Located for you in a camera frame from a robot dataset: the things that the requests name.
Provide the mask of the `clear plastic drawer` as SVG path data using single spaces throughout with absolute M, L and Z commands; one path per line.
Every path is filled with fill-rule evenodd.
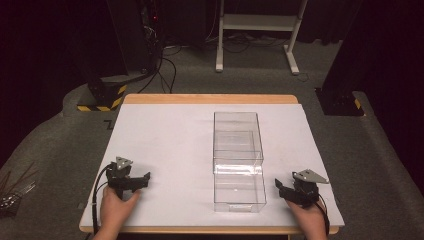
M 267 204 L 261 166 L 217 165 L 214 169 L 216 212 L 258 213 Z

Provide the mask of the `clear plastic drawer case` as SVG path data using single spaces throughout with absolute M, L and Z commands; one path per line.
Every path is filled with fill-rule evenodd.
M 251 172 L 264 161 L 256 112 L 215 112 L 213 172 Z

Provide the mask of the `white metal stand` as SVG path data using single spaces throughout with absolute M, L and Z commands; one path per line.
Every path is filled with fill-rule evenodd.
M 250 15 L 250 14 L 227 14 L 224 10 L 225 0 L 221 0 L 219 8 L 218 44 L 216 53 L 215 71 L 222 72 L 224 69 L 223 37 L 225 30 L 252 30 L 252 31 L 276 31 L 290 32 L 289 43 L 283 46 L 291 73 L 299 75 L 293 48 L 303 21 L 303 15 L 308 0 L 300 0 L 298 13 L 293 16 L 278 15 Z

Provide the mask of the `person's right hand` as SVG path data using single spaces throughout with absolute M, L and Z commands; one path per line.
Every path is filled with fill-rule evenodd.
M 302 208 L 291 201 L 286 201 L 286 203 L 293 212 L 303 234 L 326 234 L 325 220 L 321 212 L 321 209 L 324 208 L 324 206 L 321 201 L 318 201 L 315 205 L 309 208 Z

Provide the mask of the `person's left hand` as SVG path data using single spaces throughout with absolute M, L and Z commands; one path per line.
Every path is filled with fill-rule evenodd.
M 135 191 L 132 196 L 123 201 L 120 199 L 115 190 L 106 186 L 103 189 L 103 198 L 101 202 L 101 227 L 99 230 L 120 232 L 123 224 L 131 215 L 136 206 L 141 191 Z

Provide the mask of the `dark equipment rack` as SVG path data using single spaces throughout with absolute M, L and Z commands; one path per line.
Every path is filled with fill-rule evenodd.
M 156 0 L 107 0 L 127 73 L 151 74 L 162 46 Z

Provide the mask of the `black yellow striped stand base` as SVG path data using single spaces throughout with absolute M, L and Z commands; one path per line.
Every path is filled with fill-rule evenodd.
M 126 88 L 127 85 L 123 83 L 103 82 L 100 79 L 89 81 L 77 109 L 82 112 L 114 111 L 121 103 Z

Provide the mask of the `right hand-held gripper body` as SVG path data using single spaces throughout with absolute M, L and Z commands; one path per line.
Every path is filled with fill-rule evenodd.
M 311 169 L 293 172 L 295 197 L 293 202 L 302 207 L 309 207 L 319 200 L 318 184 L 328 184 L 329 181 Z

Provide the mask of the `metal tripod legs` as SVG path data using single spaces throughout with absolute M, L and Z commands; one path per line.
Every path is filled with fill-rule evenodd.
M 14 182 L 9 182 L 11 171 L 0 179 L 0 219 L 17 215 L 23 197 L 36 186 L 36 181 L 32 179 L 36 173 L 31 163 Z

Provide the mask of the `white table sheet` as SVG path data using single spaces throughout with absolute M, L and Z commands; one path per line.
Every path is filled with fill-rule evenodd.
M 213 116 L 255 112 L 264 152 L 267 203 L 257 213 L 217 212 L 213 203 Z M 132 160 L 132 175 L 151 175 L 124 225 L 153 232 L 185 227 L 290 227 L 295 221 L 274 185 L 295 171 L 327 174 L 299 104 L 125 104 L 103 162 Z

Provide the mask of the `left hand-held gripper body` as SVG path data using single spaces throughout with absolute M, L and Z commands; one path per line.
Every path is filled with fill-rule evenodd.
M 115 190 L 120 199 L 123 199 L 124 183 L 129 178 L 131 165 L 131 160 L 117 156 L 116 160 L 107 166 L 108 186 Z

